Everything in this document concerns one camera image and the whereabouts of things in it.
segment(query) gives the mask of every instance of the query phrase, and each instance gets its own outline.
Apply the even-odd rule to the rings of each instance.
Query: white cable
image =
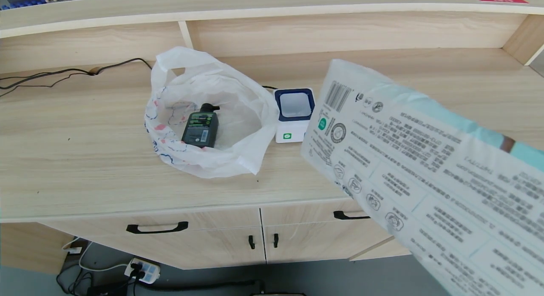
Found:
[[[75,242],[75,241],[77,241],[77,240],[79,240],[79,239],[80,239],[80,237],[78,236],[77,238],[75,238],[75,239],[72,240],[71,242],[67,242],[67,243],[62,247],[62,250],[68,251],[67,248],[66,248],[66,246],[72,244],[73,242]]]
[[[83,268],[84,270],[88,270],[88,271],[107,271],[107,270],[111,270],[111,269],[114,269],[114,268],[117,268],[117,267],[127,267],[128,264],[119,264],[119,265],[115,265],[115,266],[112,266],[112,267],[108,267],[108,268],[105,268],[105,269],[92,269],[92,268],[88,268],[88,267],[84,267],[83,265],[81,265],[81,260],[83,259],[83,256],[85,256],[85,253],[87,253],[87,250],[89,250],[89,247],[93,245],[93,242],[90,242],[89,243],[89,246],[87,246],[87,248],[85,248],[85,251],[83,252],[83,254],[81,254],[81,257],[79,257],[79,267]]]

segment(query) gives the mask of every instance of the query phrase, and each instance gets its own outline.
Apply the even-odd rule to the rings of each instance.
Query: power strip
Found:
[[[159,265],[154,265],[153,263],[134,258],[128,263],[128,266],[125,269],[125,276],[127,277],[130,277],[130,273],[134,270],[131,266],[132,264],[142,266],[142,271],[145,273],[145,276],[140,278],[141,282],[152,284],[161,276],[161,267]]]

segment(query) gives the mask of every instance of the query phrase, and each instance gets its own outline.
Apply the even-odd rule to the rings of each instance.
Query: white plastic bag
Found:
[[[179,68],[185,73],[176,76]],[[210,54],[183,47],[157,56],[151,88],[144,125],[163,162],[200,178],[257,174],[278,125],[270,92]],[[187,145],[187,118],[206,102],[221,108],[215,146]]]

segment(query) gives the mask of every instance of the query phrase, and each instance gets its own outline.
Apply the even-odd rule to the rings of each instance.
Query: barcode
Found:
[[[346,85],[342,85],[337,81],[332,81],[332,85],[327,94],[325,104],[340,112],[351,91],[353,91],[352,88],[346,87]]]
[[[200,137],[201,142],[205,142],[208,139],[208,131],[202,131],[202,137]]]

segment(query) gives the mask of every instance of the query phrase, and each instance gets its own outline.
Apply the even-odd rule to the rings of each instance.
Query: light blue packaging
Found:
[[[544,294],[542,151],[333,60],[301,154],[451,295]]]

